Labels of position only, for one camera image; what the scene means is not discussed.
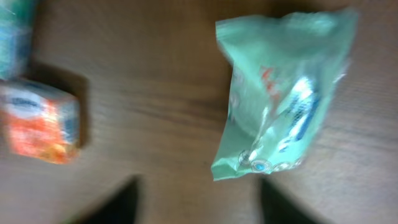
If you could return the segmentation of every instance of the orange box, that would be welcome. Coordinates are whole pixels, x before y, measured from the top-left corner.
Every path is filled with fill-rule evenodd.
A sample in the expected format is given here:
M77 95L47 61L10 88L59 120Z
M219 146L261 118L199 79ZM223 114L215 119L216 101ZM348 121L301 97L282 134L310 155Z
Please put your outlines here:
M78 154L79 105L74 96L28 80L3 86L4 120L12 150L56 164Z

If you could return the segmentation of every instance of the snack package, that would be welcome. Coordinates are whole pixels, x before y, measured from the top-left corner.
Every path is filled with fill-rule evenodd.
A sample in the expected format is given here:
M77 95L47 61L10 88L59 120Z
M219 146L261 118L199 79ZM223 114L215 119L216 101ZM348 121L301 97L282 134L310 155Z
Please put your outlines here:
M0 79L25 72L36 0L0 0Z
M40 83L17 80L3 86L4 121L12 150L56 164L78 154L76 98Z
M211 166L215 180L302 163L346 67L357 20L355 11L345 9L216 23L233 78L228 120Z

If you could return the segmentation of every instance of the plastic bag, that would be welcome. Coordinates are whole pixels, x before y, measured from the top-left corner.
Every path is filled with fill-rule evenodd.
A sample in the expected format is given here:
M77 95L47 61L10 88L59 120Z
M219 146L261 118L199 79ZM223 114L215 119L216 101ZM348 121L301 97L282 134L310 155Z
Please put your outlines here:
M358 15L293 13L216 23L233 65L228 120L214 180L293 169L320 127L354 39Z
M30 56L35 0L0 0L0 80L25 72Z

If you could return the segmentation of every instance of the wooden table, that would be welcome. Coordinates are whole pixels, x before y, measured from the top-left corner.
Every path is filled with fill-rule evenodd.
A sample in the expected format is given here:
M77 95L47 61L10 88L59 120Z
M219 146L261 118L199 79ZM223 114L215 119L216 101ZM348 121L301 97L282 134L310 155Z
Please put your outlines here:
M33 73L82 98L86 143L69 166L12 155L3 144L1 223L59 223L131 175L141 180L138 223L260 223L259 176L212 181L231 78L215 21L308 5L283 2L42 1ZM304 9L347 5L362 15L352 66L306 163L271 177L323 220L396 223L398 2Z

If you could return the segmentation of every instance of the juice box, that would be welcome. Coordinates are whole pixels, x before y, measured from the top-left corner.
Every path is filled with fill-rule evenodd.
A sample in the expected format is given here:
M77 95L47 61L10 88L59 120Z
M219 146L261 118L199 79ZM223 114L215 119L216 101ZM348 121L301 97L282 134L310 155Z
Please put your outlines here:
M78 154L79 104L74 96L28 80L2 87L7 139L13 152L56 164Z

